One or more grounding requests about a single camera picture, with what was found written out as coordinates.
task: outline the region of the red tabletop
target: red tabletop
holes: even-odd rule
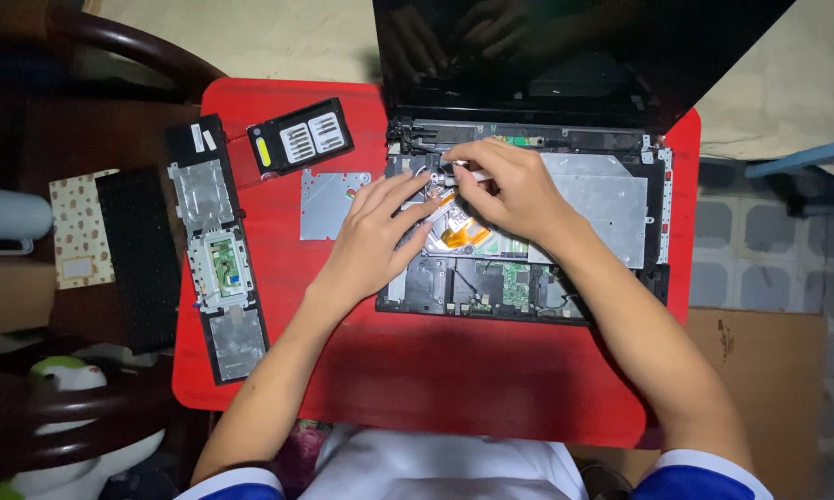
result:
[[[223,78],[202,113],[219,113],[228,134],[238,199],[274,343],[331,251],[300,241],[300,173],[260,182],[249,125],[319,100],[340,98],[356,148],[315,173],[383,174],[386,117],[375,85]],[[674,189],[667,308],[688,311],[700,119],[692,110],[670,133]],[[182,276],[188,277],[188,269]],[[194,408],[223,410],[238,384],[213,385],[199,313],[183,278],[174,394]],[[334,331],[312,374],[300,418],[400,430],[440,431],[631,448],[648,417],[587,328],[488,319],[379,313],[362,301]]]

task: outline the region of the yellow label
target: yellow label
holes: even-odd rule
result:
[[[268,157],[268,149],[266,148],[266,141],[262,137],[256,140],[256,149],[260,152],[260,160],[263,166],[272,165],[272,158]]]

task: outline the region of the blue sleeve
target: blue sleeve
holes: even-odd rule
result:
[[[257,467],[244,467],[201,481],[176,500],[284,500],[275,474]]]
[[[639,483],[633,500],[772,500],[753,474],[720,456],[690,449],[668,451]]]

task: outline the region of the patterned paper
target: patterned paper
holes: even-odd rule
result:
[[[60,290],[115,281],[112,252],[102,228],[102,209],[93,180],[117,168],[50,182]]]

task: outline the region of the laptop lid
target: laptop lid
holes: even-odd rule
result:
[[[664,133],[793,0],[373,0],[389,113]]]

